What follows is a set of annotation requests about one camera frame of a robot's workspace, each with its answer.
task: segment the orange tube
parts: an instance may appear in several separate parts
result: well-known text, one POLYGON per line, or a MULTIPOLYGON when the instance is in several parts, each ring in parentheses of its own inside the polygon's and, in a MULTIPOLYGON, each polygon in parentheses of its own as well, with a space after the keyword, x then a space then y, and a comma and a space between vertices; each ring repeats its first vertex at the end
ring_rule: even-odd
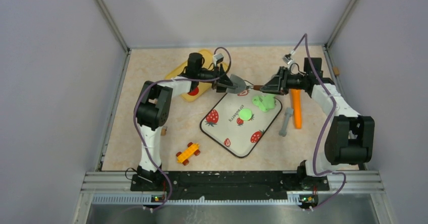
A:
POLYGON ((302 128, 302 110, 300 108, 300 89, 291 89, 291 103, 294 109, 294 126, 302 128))

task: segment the gray toy dumbbell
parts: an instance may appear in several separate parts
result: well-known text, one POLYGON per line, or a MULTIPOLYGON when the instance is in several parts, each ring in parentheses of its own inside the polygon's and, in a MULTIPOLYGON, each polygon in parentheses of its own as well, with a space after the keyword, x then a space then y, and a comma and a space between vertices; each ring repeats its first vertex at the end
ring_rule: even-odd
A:
POLYGON ((288 121, 290 120, 290 117, 293 115, 294 110, 290 107, 287 107, 285 109, 285 119, 284 119, 284 123, 282 124, 282 128, 279 132, 280 136, 285 137, 287 135, 287 126, 288 126, 288 121))

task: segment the toy car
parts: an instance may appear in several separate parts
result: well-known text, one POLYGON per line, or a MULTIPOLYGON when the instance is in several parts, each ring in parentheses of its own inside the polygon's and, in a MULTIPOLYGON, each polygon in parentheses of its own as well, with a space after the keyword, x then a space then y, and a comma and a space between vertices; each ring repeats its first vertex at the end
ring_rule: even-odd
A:
POLYGON ((177 161, 186 166, 189 164, 188 158, 190 158, 190 156, 192 156, 193 154, 195 154, 195 156, 198 156, 200 154, 199 144, 189 142, 189 144, 187 144, 187 149, 184 152, 177 152, 177 161))

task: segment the white wall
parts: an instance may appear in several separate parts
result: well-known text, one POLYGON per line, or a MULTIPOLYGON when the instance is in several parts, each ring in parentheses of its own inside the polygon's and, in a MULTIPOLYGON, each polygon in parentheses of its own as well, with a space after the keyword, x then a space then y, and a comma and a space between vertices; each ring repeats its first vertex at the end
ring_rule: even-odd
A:
POLYGON ((350 0, 104 0, 130 47, 325 43, 350 0))
POLYGON ((350 104, 376 122, 379 169, 399 223, 428 212, 428 0, 360 0, 333 46, 350 104))
POLYGON ((93 0, 0 0, 0 222, 70 223, 124 52, 93 0))

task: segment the beige table surface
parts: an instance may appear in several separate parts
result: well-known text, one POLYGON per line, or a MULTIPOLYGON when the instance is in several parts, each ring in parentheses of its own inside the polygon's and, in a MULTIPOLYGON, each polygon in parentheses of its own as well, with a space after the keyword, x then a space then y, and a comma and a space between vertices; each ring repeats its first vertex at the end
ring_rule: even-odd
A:
MULTIPOLYGON (((119 171, 128 167, 138 167, 141 158, 141 141, 134 128, 132 114, 141 87, 146 80, 163 79, 166 74, 186 61, 189 53, 200 49, 202 48, 132 50, 102 166, 103 171, 119 171)), ((290 46, 229 47, 228 50, 232 56, 229 75, 236 74, 253 84, 264 84, 277 72, 279 66, 285 65, 282 56, 291 49, 290 46)), ((310 53, 313 58, 323 59, 324 77, 329 77, 330 73, 322 47, 311 46, 310 53)), ((226 53, 223 55, 225 55, 225 62, 228 62, 226 53)), ((303 70, 305 57, 305 49, 300 47, 294 55, 294 59, 300 65, 301 70, 303 70)), ((283 111, 246 158, 233 156, 199 129, 202 118, 222 96, 222 93, 209 90, 194 102, 186 102, 180 96, 173 98, 166 123, 168 133, 161 137, 160 149, 164 170, 296 170, 302 160, 311 159, 326 115, 305 92, 301 93, 302 129, 295 129, 291 119, 287 136, 278 135, 284 119, 284 110, 290 106, 290 98, 289 96, 277 96, 283 104, 283 111), (201 154, 192 156, 189 159, 190 163, 183 166, 177 163, 176 153, 184 151, 188 142, 199 143, 201 154)))

